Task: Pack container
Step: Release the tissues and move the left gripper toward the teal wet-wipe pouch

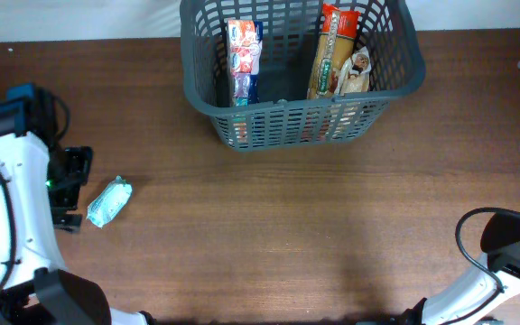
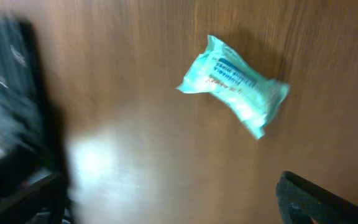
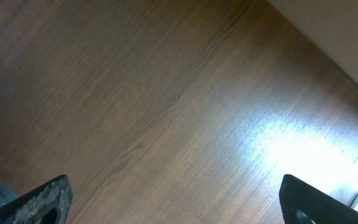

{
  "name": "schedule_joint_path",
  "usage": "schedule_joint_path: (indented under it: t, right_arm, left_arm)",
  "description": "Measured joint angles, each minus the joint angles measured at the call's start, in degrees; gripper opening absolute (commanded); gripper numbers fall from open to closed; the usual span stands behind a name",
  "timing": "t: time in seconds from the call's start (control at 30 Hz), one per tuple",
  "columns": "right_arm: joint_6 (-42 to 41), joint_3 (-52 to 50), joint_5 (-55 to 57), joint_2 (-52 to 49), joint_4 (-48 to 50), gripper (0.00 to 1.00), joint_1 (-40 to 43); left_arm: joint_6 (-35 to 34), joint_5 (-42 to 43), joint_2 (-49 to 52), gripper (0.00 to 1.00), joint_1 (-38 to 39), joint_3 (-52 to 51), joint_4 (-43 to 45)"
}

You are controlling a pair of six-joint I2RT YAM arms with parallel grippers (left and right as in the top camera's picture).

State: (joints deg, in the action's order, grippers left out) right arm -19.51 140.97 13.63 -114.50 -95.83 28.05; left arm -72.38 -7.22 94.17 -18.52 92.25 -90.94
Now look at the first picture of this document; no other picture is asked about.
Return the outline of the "spaghetti pasta package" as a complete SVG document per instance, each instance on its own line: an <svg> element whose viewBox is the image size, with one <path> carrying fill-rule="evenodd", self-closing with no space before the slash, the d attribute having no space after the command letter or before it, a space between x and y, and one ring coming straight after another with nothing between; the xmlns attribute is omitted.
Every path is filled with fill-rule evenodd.
<svg viewBox="0 0 520 325"><path fill-rule="evenodd" d="M326 98L331 103L335 91L339 89L342 65L353 53L359 16L359 11L322 5L324 21L319 31L316 57L309 78L309 100Z"/></svg>

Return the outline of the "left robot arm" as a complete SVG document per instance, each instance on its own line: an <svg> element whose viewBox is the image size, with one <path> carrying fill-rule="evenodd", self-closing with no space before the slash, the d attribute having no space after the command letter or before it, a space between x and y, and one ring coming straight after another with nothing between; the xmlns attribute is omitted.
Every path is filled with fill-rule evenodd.
<svg viewBox="0 0 520 325"><path fill-rule="evenodd" d="M100 286L67 270L55 232L76 232L93 151L62 148L64 102L32 83L0 103L0 324L154 324L110 307Z"/></svg>

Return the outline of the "grey plastic basket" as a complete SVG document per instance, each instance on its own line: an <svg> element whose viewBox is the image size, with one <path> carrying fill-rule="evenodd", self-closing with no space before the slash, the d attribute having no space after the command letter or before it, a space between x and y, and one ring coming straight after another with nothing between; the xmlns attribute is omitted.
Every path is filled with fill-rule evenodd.
<svg viewBox="0 0 520 325"><path fill-rule="evenodd" d="M183 1L180 4L183 86L191 105L211 119L233 149L348 142L363 135L390 102L423 83L425 64L413 19L400 0L336 1L359 12L357 50L367 49L366 92L308 97L309 77L325 22L322 1ZM232 100L228 23L256 21L263 49L254 103Z"/></svg>

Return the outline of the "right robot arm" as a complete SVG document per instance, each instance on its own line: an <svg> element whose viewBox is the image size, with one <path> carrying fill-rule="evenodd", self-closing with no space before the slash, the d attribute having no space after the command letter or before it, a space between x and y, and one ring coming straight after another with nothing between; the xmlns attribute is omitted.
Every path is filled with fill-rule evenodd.
<svg viewBox="0 0 520 325"><path fill-rule="evenodd" d="M462 243L462 228L470 218L487 213L491 218L480 239L481 255L475 258ZM392 324L487 324L491 311L520 294L520 212L470 210L459 219L455 240L470 268L442 292L390 320Z"/></svg>

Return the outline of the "tissue packs multipack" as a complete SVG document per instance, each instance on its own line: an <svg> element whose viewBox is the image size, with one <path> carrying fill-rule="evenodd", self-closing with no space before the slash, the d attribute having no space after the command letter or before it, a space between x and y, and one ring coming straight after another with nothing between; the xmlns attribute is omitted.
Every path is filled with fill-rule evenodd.
<svg viewBox="0 0 520 325"><path fill-rule="evenodd" d="M263 35L261 22L227 21L227 72L232 107L250 106L259 102L257 83Z"/></svg>

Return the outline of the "beige paper bag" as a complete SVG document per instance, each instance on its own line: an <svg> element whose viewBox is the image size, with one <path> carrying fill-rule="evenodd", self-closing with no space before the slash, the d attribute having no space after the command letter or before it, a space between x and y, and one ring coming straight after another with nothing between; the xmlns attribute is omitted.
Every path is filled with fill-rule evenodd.
<svg viewBox="0 0 520 325"><path fill-rule="evenodd" d="M339 69L333 69L329 93L345 96L352 93L368 92L370 70L371 62L367 48L363 47L354 51ZM351 118L356 115L357 110L356 107L345 108L340 121L336 123L339 111L332 109L327 135L330 135L331 138L339 137L346 126L350 124Z"/></svg>

